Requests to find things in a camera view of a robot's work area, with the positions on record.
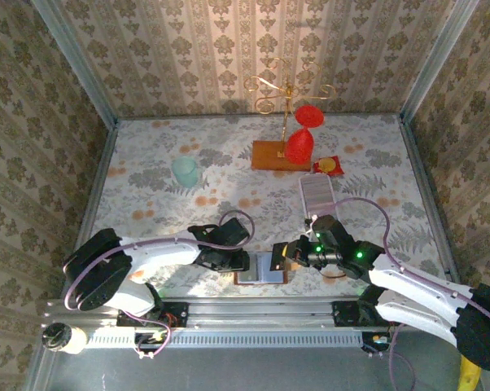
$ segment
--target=gray floor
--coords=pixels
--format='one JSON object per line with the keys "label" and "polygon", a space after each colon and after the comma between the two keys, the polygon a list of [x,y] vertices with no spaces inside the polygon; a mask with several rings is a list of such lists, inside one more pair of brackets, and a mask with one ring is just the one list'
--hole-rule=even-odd
{"label": "gray floor", "polygon": [[[416,391],[457,389],[460,355],[446,342],[403,332],[396,351],[418,374]],[[411,376],[396,362],[399,390]],[[292,391],[391,390],[387,359],[360,349],[166,349],[139,360],[129,349],[58,354],[50,391]]]}

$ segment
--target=teal cup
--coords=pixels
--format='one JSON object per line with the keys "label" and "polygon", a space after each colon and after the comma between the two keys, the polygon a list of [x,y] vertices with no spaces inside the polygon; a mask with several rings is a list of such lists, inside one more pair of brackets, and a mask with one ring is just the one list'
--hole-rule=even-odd
{"label": "teal cup", "polygon": [[198,170],[196,160],[182,156],[173,161],[172,170],[174,177],[184,187],[193,187],[198,182]]}

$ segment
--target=damask wallpaper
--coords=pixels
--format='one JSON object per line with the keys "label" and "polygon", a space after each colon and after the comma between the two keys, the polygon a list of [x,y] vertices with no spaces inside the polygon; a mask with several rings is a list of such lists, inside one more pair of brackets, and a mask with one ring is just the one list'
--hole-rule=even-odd
{"label": "damask wallpaper", "polygon": [[[333,84],[328,112],[398,112],[454,0],[63,0],[55,2],[118,117],[254,112],[255,74],[304,93]],[[323,71],[304,71],[303,63]],[[277,110],[280,99],[274,101]]]}
{"label": "damask wallpaper", "polygon": [[30,2],[0,1],[0,390],[62,287],[106,129]]}
{"label": "damask wallpaper", "polygon": [[412,127],[459,272],[490,283],[490,1],[479,2]]}

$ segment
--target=floral tablecloth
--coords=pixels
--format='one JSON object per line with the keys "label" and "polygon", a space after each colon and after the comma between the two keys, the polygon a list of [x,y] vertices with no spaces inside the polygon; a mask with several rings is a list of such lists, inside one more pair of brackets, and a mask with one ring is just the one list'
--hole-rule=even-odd
{"label": "floral tablecloth", "polygon": [[[304,173],[251,169],[252,141],[278,140],[281,125],[277,115],[122,121],[94,230],[112,227],[118,235],[140,238],[167,235],[242,209],[256,222],[248,251],[270,251],[274,243],[297,238],[304,233],[298,187]],[[288,129],[298,128],[290,119]],[[354,195],[376,200],[392,220],[394,255],[443,275],[396,116],[329,115],[312,133],[314,158],[340,158],[345,174],[332,181],[337,200]],[[182,155],[199,165],[200,181],[191,189],[178,185],[171,172],[172,161]],[[342,205],[339,216],[354,238],[382,243],[385,226],[377,209],[356,202]],[[237,286],[232,274],[200,266],[163,267],[151,282],[164,297],[343,296],[365,286],[294,269],[285,285]],[[328,266],[323,273],[340,272]]]}

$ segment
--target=gold metal stand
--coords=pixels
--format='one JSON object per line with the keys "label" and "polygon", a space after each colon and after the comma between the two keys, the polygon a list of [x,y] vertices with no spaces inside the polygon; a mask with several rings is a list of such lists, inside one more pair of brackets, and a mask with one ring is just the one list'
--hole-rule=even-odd
{"label": "gold metal stand", "polygon": [[[310,171],[310,161],[303,165],[294,165],[285,158],[285,137],[287,136],[288,114],[289,112],[291,112],[292,114],[294,113],[292,100],[296,97],[300,97],[302,99],[332,99],[333,94],[336,94],[335,88],[330,84],[322,84],[319,87],[319,90],[326,94],[326,96],[301,95],[300,87],[290,82],[290,63],[285,59],[280,59],[279,57],[274,57],[272,58],[272,60],[275,60],[276,64],[273,67],[268,67],[268,69],[272,70],[277,68],[279,63],[282,63],[283,66],[282,84],[280,86],[275,86],[271,82],[265,80],[263,77],[257,75],[250,76],[243,82],[243,86],[249,92],[254,92],[260,88],[259,84],[253,81],[254,79],[280,92],[277,95],[265,96],[256,100],[256,102],[254,103],[254,108],[260,114],[270,114],[274,111],[274,103],[272,103],[268,99],[285,99],[285,113],[283,116],[283,131],[281,142],[255,140],[252,144],[252,168],[283,171]],[[311,65],[317,68],[317,71],[315,73],[309,70],[309,67]],[[303,63],[303,70],[310,73],[310,76],[301,83],[302,86],[310,83],[321,72],[321,67],[314,62]]]}

